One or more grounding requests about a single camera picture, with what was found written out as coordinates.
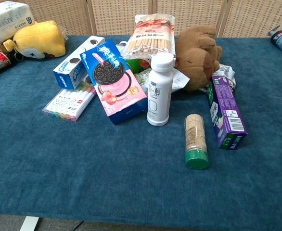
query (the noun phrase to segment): brown plush toy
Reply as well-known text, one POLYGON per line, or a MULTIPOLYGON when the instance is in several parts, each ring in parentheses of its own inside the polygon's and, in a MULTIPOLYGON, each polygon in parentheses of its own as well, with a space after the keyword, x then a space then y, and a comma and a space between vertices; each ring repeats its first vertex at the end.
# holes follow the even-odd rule
POLYGON ((192 26, 182 31, 175 43, 175 67, 190 78, 184 88, 193 92, 210 81, 219 69, 222 48, 216 45, 213 26, 192 26))

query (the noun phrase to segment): table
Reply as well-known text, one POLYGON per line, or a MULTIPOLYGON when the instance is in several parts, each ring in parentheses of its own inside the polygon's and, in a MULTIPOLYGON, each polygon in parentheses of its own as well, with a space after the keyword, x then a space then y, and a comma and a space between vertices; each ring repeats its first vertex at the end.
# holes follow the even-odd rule
MULTIPOLYGON (((66 54, 87 37, 70 36, 66 54)), ((106 36, 115 42, 128 36, 106 36)), ((170 120, 112 125, 99 99, 74 123, 41 110, 64 59, 0 73, 0 213, 210 230, 282 230, 282 51, 269 38, 218 38, 236 72, 248 136, 217 147, 204 93, 172 94, 170 120), (185 166, 184 119, 204 118, 210 168, 185 166)))

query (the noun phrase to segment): floor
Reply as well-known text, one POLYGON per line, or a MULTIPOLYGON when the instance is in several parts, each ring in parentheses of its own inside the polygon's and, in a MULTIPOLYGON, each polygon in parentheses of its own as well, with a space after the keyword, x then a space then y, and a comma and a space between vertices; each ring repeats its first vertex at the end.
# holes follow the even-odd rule
MULTIPOLYGON (((0 215, 0 231, 19 231, 25 217, 14 215, 0 215)), ((78 220, 59 220, 40 218, 35 231, 73 231, 80 223, 78 220)), ((196 231, 188 229, 141 227, 118 224, 102 224, 83 222, 76 231, 196 231)))

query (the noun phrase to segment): pink oreo box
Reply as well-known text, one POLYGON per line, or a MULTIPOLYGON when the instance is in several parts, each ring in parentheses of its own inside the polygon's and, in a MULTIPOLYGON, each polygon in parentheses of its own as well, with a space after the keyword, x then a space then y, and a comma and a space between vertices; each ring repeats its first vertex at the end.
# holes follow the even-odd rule
POLYGON ((147 109, 146 95, 113 41, 88 50, 80 57, 113 124, 147 109))

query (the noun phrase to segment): white bottle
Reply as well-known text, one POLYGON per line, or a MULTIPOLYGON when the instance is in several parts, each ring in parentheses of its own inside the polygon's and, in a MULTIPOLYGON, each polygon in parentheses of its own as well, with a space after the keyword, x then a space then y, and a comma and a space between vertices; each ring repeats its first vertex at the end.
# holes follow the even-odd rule
POLYGON ((147 121, 163 126, 169 120, 173 82, 173 55, 161 52, 152 58, 149 73, 147 121))

